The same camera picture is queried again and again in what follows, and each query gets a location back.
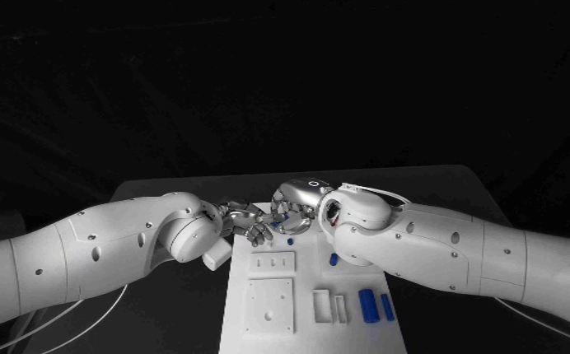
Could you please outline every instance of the table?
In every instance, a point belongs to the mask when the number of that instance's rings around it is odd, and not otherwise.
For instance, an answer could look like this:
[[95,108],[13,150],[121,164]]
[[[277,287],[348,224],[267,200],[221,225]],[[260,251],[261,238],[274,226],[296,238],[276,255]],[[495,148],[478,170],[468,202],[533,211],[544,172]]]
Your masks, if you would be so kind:
[[[303,176],[333,186],[348,182],[393,191],[416,203],[511,225],[475,173],[462,165],[142,179],[118,186],[111,201],[185,191],[209,202],[225,195],[268,202],[279,185]],[[230,262],[217,272],[201,259],[160,265],[147,278],[129,286],[100,325],[56,354],[218,353],[228,273]],[[410,354],[570,352],[570,339],[524,319],[494,298],[436,291],[398,277],[385,277]],[[118,292],[88,299],[38,333],[25,353],[42,353],[81,333],[107,311]],[[68,307],[49,308],[45,319]]]

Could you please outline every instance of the blue object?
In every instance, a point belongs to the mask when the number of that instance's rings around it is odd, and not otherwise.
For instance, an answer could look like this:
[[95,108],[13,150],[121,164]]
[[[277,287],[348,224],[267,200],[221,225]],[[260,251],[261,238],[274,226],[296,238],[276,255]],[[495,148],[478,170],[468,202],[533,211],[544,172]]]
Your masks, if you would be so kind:
[[362,307],[362,317],[365,319],[365,323],[377,323],[380,321],[380,315],[372,290],[359,290],[359,306]]
[[331,261],[329,261],[331,266],[336,266],[338,262],[339,262],[339,256],[336,255],[336,253],[332,253],[331,254]]
[[384,311],[385,311],[385,317],[388,318],[388,321],[394,321],[394,314],[393,314],[393,307],[390,306],[390,299],[388,295],[382,294],[382,305],[384,305]]

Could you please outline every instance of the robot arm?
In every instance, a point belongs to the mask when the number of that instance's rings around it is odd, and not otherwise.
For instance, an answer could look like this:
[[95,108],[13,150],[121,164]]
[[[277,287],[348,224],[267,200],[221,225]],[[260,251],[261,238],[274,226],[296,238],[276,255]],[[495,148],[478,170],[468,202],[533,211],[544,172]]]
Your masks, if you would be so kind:
[[215,270],[231,257],[230,233],[253,245],[271,239],[261,218],[247,229],[234,223],[245,213],[256,215],[248,204],[231,209],[238,205],[211,204],[192,193],[134,198],[0,241],[0,323],[117,290],[173,259],[186,263],[202,256]]
[[[315,190],[323,193],[318,200],[306,196]],[[348,263],[375,264],[432,289],[507,299],[570,321],[570,239],[440,207],[391,207],[349,184],[331,190],[315,179],[296,179],[281,184],[279,192],[287,191],[296,199],[305,193],[305,205],[315,208],[326,239]]]

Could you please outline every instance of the dark background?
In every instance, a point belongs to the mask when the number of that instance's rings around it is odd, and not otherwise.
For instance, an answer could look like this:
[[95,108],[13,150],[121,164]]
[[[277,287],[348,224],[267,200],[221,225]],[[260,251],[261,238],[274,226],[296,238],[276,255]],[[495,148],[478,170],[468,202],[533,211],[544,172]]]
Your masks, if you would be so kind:
[[567,1],[0,0],[0,208],[33,231],[130,179],[462,164],[570,235]]

